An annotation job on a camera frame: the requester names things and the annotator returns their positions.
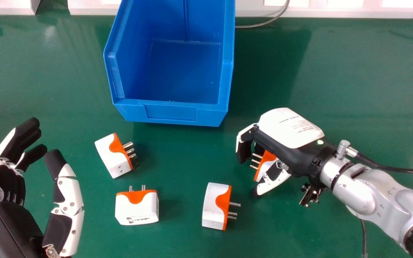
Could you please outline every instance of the green tabletop surface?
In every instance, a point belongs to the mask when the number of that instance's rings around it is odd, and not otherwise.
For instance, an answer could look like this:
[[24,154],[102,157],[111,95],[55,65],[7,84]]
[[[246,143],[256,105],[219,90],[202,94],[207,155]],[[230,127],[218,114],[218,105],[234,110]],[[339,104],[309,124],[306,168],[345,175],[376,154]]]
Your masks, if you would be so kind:
[[[218,128],[125,121],[112,105],[103,49],[111,16],[70,16],[64,1],[36,16],[0,16],[0,141],[35,116],[40,143],[60,149],[77,174],[85,220],[75,258],[360,257],[361,224],[329,191],[298,203],[305,178],[251,198],[254,170],[236,161],[236,134],[287,106],[379,163],[413,167],[413,20],[282,18],[237,30],[229,112]],[[239,19],[251,23],[254,19]],[[133,141],[140,166],[113,180],[94,142],[116,132]],[[413,176],[393,176],[413,188]],[[25,207],[44,229],[53,181],[43,162],[25,174]],[[238,218],[203,228],[208,182],[232,186]],[[115,196],[156,189],[160,221],[121,226]],[[369,257],[408,257],[367,223]]]

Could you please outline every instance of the blue plastic bin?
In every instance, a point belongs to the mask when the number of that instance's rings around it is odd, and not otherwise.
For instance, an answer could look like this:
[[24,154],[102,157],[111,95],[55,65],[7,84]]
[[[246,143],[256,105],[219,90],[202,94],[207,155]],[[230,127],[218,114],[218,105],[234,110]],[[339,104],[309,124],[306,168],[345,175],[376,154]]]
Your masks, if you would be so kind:
[[127,121],[219,126],[234,65],[234,0],[122,0],[105,47]]

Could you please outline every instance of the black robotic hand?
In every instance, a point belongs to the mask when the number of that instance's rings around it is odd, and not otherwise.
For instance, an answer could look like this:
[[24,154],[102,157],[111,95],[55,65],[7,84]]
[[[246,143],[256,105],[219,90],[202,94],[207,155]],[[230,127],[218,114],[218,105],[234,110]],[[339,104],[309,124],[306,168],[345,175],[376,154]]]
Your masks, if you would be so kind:
[[[38,145],[39,121],[31,118],[13,128],[0,144],[0,258],[60,258],[77,251],[84,221],[84,203],[79,183],[59,150],[47,152]],[[43,235],[25,201],[23,173],[29,165],[44,157],[54,180],[53,203]]]

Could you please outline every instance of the robotic hand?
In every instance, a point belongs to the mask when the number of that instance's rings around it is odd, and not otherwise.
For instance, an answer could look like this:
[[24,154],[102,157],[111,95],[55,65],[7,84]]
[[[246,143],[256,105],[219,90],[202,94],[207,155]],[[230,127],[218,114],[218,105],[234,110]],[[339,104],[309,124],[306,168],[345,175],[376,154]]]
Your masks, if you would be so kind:
[[376,224],[413,257],[413,190],[383,171],[413,173],[413,169],[379,165],[346,140],[336,148],[319,127],[289,108],[270,110],[259,123],[239,132],[236,154],[239,163],[252,157],[258,182],[252,194],[261,196],[291,176],[306,176],[309,183],[302,188],[301,205],[318,203],[323,191],[331,191],[353,215]]
[[[76,175],[59,150],[38,145],[39,121],[31,118],[13,128],[0,144],[0,258],[60,258],[77,251],[84,220],[84,203]],[[44,157],[54,180],[53,203],[45,234],[23,207],[29,165]]]

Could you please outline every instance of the white adapter body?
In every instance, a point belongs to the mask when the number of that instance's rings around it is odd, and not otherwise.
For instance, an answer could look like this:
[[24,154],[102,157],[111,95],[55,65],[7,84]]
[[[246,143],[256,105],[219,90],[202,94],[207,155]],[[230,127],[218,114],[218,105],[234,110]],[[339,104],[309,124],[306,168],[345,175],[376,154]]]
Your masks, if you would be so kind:
[[159,221],[159,197],[156,190],[133,191],[116,194],[116,219],[121,225],[132,226]]
[[133,142],[123,145],[116,133],[97,140],[95,147],[112,178],[132,171],[137,163]]
[[232,187],[222,183],[208,183],[203,201],[202,226],[216,230],[226,230],[227,220],[236,219],[237,214],[229,211],[229,206],[240,207],[231,202]]

